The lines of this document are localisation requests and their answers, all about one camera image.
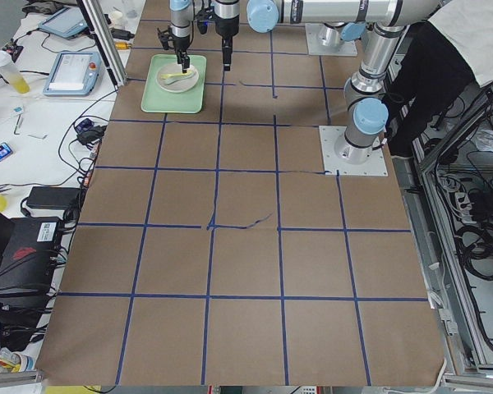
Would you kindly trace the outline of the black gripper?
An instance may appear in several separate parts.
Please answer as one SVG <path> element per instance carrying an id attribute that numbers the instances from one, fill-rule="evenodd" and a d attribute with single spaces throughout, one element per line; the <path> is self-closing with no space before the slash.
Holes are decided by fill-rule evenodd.
<path id="1" fill-rule="evenodd" d="M 214 1 L 214 23 L 217 34 L 222 37 L 223 69 L 231 70 L 233 36 L 239 31 L 240 5 L 238 0 Z"/>
<path id="2" fill-rule="evenodd" d="M 191 45 L 191 25 L 170 25 L 170 33 L 173 38 L 173 48 L 177 56 L 177 63 L 182 67 L 182 73 L 186 74 L 190 68 L 190 58 L 187 50 Z"/>

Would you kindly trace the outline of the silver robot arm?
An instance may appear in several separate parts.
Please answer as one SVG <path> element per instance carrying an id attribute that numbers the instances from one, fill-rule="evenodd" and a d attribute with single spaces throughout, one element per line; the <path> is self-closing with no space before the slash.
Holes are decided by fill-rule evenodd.
<path id="1" fill-rule="evenodd" d="M 248 1 L 222 91 L 235 127 L 346 124 L 383 88 L 405 29 L 435 1 Z"/>
<path id="2" fill-rule="evenodd" d="M 190 58 L 187 50 L 191 45 L 191 25 L 195 19 L 195 6 L 189 0 L 171 0 L 169 30 L 173 39 L 173 48 L 177 57 L 177 64 L 182 73 L 187 73 L 190 67 Z"/>

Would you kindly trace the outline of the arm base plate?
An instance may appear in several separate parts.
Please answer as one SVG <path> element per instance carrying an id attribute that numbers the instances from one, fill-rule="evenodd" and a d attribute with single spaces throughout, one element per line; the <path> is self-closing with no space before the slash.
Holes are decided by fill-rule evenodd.
<path id="1" fill-rule="evenodd" d="M 306 42 L 309 55 L 355 57 L 355 41 L 360 37 L 361 26 L 355 23 L 307 23 Z"/>
<path id="2" fill-rule="evenodd" d="M 320 126 L 320 144 L 324 173 L 330 176 L 388 176 L 380 138 L 357 148 L 345 139 L 345 126 Z"/>

